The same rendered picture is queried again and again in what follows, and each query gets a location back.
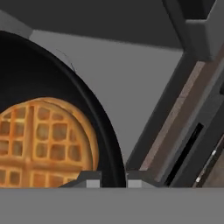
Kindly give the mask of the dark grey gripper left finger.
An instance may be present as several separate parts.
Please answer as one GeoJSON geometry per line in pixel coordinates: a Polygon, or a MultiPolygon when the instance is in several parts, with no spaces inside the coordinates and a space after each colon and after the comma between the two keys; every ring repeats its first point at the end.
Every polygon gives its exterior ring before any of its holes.
{"type": "Polygon", "coordinates": [[[102,173],[100,171],[82,171],[76,180],[71,180],[62,187],[100,188],[102,173]]]}

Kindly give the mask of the dark grey cabinet front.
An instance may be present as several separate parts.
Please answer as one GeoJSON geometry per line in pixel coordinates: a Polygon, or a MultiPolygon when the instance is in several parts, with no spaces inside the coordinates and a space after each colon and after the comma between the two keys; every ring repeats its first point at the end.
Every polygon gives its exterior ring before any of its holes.
{"type": "Polygon", "coordinates": [[[215,69],[157,175],[162,186],[192,187],[223,135],[224,59],[215,69]]]}

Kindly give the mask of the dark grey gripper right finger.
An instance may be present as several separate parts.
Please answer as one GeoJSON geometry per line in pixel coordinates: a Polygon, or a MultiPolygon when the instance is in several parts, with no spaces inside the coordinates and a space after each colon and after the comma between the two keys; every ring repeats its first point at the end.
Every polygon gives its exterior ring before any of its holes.
{"type": "Polygon", "coordinates": [[[155,188],[163,187],[161,182],[151,178],[146,171],[126,171],[128,188],[155,188]]]}

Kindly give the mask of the black bowl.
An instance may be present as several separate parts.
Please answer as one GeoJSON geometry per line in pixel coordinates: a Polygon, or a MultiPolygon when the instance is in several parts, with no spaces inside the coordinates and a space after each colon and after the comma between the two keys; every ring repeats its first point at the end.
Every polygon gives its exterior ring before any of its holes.
{"type": "Polygon", "coordinates": [[[101,185],[125,187],[125,169],[116,133],[88,85],[45,48],[17,34],[0,31],[0,112],[40,97],[61,99],[84,113],[99,144],[101,185]]]}

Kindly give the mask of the golden brown round waffle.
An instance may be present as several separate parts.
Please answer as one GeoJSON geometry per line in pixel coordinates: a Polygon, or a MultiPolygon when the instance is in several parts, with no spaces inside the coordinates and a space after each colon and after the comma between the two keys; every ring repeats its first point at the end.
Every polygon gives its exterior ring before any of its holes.
{"type": "Polygon", "coordinates": [[[44,97],[0,113],[0,188],[56,188],[98,164],[94,128],[74,105],[44,97]]]}

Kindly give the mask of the dark grey microwave door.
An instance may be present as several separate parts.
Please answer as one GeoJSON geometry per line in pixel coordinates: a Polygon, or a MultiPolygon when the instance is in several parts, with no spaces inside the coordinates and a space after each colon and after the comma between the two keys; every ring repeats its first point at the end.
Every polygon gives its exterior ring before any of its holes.
{"type": "Polygon", "coordinates": [[[162,0],[185,51],[213,61],[224,44],[224,0],[162,0]]]}

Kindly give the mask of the dark grey microwave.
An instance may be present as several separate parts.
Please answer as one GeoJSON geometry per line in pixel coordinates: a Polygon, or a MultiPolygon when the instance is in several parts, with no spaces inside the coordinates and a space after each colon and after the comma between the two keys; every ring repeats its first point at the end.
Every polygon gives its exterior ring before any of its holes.
{"type": "Polygon", "coordinates": [[[0,10],[35,30],[181,47],[162,0],[0,0],[0,10]]]}

